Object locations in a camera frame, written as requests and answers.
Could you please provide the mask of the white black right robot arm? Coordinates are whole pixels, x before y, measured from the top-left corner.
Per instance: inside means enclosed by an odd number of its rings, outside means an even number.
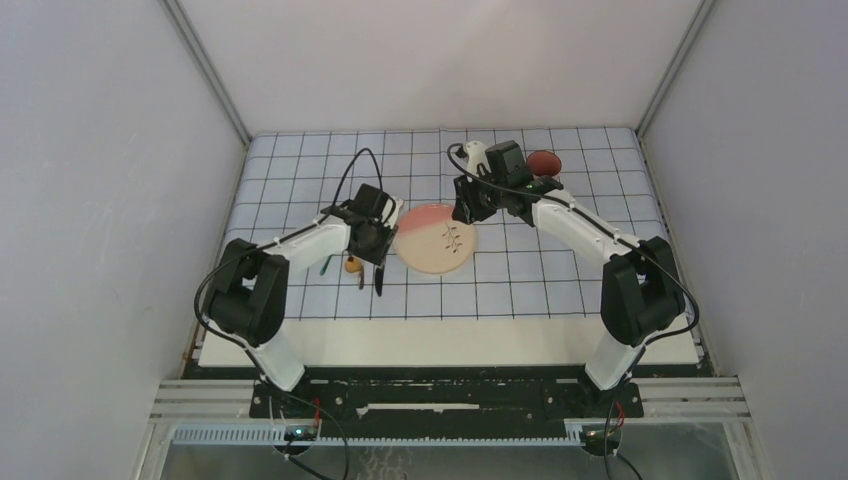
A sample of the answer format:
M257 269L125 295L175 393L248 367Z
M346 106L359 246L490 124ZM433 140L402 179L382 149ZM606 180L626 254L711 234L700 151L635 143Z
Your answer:
M659 236L622 232L582 206L557 179L535 175L514 141L453 143L446 155L460 173L453 180L453 220L471 225L503 211L600 267L605 332L584 366L589 382L577 393L584 412L605 415L646 348L677 335L673 323L695 309L671 246Z

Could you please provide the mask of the cream pink branch plate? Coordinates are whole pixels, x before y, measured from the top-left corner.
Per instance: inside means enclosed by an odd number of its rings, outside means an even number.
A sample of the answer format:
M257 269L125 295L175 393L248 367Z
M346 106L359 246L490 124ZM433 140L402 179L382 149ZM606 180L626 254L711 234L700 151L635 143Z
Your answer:
M392 248L408 268L443 275L472 258L478 243L476 229L454 220L453 210L446 204L426 204L400 217Z

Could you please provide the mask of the iridescent rainbow fork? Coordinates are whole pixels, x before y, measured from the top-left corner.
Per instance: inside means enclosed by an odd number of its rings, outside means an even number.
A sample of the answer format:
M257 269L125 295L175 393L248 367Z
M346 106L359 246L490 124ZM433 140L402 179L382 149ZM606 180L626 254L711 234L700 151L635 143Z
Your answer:
M332 260L332 255L331 255L331 256L328 256L328 257L326 258L326 260L324 261L324 263L323 263L323 265L322 265L322 267L321 267L321 269L320 269L320 271L319 271L319 275L323 276L323 275L325 275L325 274L326 274L327 269L328 269L328 267L329 267L329 264L330 264L331 260Z

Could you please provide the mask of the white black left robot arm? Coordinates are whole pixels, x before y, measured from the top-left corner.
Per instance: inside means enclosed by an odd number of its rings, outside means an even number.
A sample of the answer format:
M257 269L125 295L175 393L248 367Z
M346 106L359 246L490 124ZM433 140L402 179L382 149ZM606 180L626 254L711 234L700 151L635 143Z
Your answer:
M292 234L264 244L230 241L198 286L197 321L246 353L264 381L276 387L274 404L286 415L305 414L313 401L311 388L300 382L305 366L282 330L291 273L346 253L373 265L374 289L381 294L402 205L402 199L363 184L353 198L324 208Z

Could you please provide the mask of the pink patterned mug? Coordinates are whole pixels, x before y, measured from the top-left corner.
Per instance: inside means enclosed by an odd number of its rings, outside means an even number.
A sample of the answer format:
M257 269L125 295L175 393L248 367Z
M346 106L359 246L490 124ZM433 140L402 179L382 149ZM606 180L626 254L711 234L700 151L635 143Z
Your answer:
M548 150L534 151L527 156L526 163L534 177L548 176L559 180L562 171L562 161Z

